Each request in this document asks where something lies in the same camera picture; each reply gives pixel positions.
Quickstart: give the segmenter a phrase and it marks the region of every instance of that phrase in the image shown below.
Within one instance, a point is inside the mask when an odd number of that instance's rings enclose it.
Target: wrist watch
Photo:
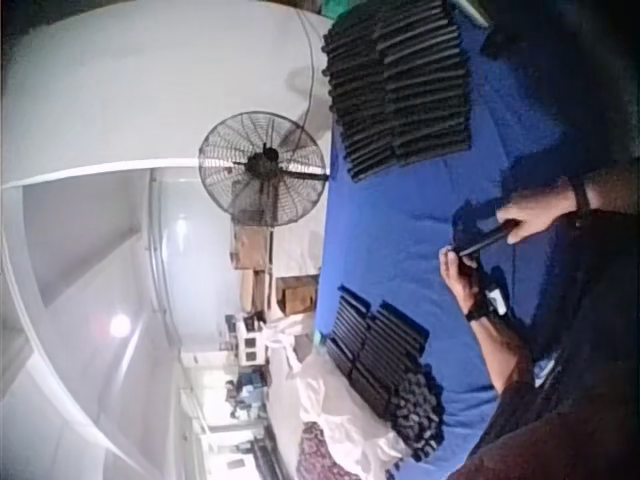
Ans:
[[[489,302],[483,296],[478,296],[476,301],[473,302],[471,308],[465,315],[467,322],[471,323],[474,320],[480,320],[483,317],[488,317],[491,311],[489,310]]]

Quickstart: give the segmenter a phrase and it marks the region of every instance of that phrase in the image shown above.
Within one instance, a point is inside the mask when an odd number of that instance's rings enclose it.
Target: hand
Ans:
[[[439,257],[440,275],[456,298],[462,314],[466,315],[475,303],[478,293],[478,279],[473,270],[476,265],[467,258],[463,258],[467,268],[461,266],[458,255],[451,250],[451,247],[440,250]]]
[[[496,212],[496,217],[500,223],[510,219],[521,222],[507,237],[507,243],[517,243],[523,238],[546,230],[556,218],[575,209],[573,189],[564,181],[549,190],[514,195],[507,205]]]

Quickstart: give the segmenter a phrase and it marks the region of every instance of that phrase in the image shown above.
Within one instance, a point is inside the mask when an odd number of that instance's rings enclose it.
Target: patterned fabric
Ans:
[[[300,455],[296,467],[298,480],[359,480],[331,457],[320,425],[306,422],[300,439]]]

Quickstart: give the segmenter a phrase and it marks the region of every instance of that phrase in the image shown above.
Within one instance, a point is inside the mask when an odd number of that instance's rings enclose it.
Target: stack of black rubber strips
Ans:
[[[421,462],[442,443],[440,387],[420,364],[428,332],[393,305],[370,304],[341,287],[326,348],[352,388]]]
[[[469,73],[445,0],[368,0],[324,39],[354,181],[471,147]]]

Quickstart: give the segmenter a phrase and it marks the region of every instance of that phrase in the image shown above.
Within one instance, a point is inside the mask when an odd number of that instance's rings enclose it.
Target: blue object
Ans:
[[[534,23],[528,41],[492,61],[478,53],[486,31],[464,18],[459,24],[472,72],[470,151],[354,184],[333,132],[316,328],[331,331],[341,284],[374,307],[389,301],[430,331],[423,361],[443,387],[444,442],[426,463],[403,462],[398,480],[446,478],[496,407],[478,344],[440,278],[438,251],[452,243],[453,220],[495,227],[495,209],[512,192],[589,172],[608,158],[596,90],[560,31]],[[517,247],[500,242],[482,251],[532,345],[544,337],[566,280],[568,241],[560,225]]]

